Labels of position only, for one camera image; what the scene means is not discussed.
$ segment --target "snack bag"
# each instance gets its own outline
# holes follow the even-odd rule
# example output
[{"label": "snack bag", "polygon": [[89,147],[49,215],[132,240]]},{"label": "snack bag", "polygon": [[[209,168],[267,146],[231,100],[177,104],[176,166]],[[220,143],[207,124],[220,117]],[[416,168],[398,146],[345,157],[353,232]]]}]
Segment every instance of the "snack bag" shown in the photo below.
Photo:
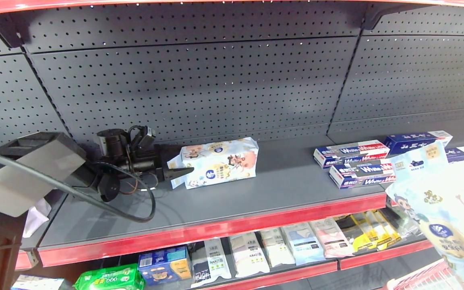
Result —
[{"label": "snack bag", "polygon": [[464,289],[464,161],[448,164],[440,141],[391,158],[386,193],[452,268]]}]

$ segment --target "white cloth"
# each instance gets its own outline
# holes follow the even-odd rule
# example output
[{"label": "white cloth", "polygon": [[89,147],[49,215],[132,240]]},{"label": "white cloth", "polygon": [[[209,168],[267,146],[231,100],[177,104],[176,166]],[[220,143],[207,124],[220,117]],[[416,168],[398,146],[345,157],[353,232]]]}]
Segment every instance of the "white cloth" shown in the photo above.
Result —
[{"label": "white cloth", "polygon": [[34,206],[28,210],[26,224],[24,225],[23,238],[29,238],[44,222],[50,220],[51,206],[44,198],[40,199]]}]

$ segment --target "blue box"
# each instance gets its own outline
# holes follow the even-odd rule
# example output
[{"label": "blue box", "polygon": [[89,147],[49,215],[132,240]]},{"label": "blue box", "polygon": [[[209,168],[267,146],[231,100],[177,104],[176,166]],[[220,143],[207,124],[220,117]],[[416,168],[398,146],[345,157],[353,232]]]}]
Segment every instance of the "blue box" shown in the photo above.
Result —
[{"label": "blue box", "polygon": [[452,135],[445,131],[430,131],[412,134],[389,135],[384,141],[389,149],[389,155],[402,154],[414,149],[418,149],[440,140],[443,147],[452,140]]},{"label": "blue box", "polygon": [[464,146],[455,148],[445,148],[447,161],[449,163],[464,161]]},{"label": "blue box", "polygon": [[186,246],[147,252],[139,256],[138,269],[148,286],[191,279],[191,261]]}]

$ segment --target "toothpaste box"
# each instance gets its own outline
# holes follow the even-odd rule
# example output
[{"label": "toothpaste box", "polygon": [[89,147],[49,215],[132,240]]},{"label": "toothpaste box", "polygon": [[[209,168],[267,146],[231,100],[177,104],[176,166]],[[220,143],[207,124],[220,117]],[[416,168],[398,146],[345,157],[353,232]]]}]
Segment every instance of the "toothpaste box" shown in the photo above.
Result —
[{"label": "toothpaste box", "polygon": [[443,147],[446,147],[452,140],[452,135],[445,131],[389,135],[384,145],[390,149],[389,154],[402,154],[434,143],[436,140],[440,140]]},{"label": "toothpaste box", "polygon": [[379,140],[317,147],[313,157],[322,168],[385,158],[389,149]]},{"label": "toothpaste box", "polygon": [[332,165],[329,176],[340,189],[351,189],[396,180],[392,162],[389,159]]},{"label": "toothpaste box", "polygon": [[464,160],[464,146],[455,148],[445,148],[447,154],[447,161],[449,163],[460,162]]}]

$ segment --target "wet wipes pack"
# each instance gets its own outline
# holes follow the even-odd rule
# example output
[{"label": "wet wipes pack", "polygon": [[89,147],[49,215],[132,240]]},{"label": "wet wipes pack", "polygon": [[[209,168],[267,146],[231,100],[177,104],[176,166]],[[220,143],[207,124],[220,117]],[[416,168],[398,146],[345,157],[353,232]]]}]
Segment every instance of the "wet wipes pack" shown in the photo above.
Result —
[{"label": "wet wipes pack", "polygon": [[232,278],[221,239],[196,242],[191,258],[194,272],[191,288],[212,283],[219,277]]},{"label": "wet wipes pack", "polygon": [[269,273],[269,266],[255,233],[231,236],[230,248],[236,265],[236,278],[247,277],[258,272]]},{"label": "wet wipes pack", "polygon": [[386,193],[418,224],[464,287],[464,161],[449,164],[439,140],[390,160],[396,182]]},{"label": "wet wipes pack", "polygon": [[307,222],[283,226],[280,229],[297,266],[325,260],[323,248]]}]

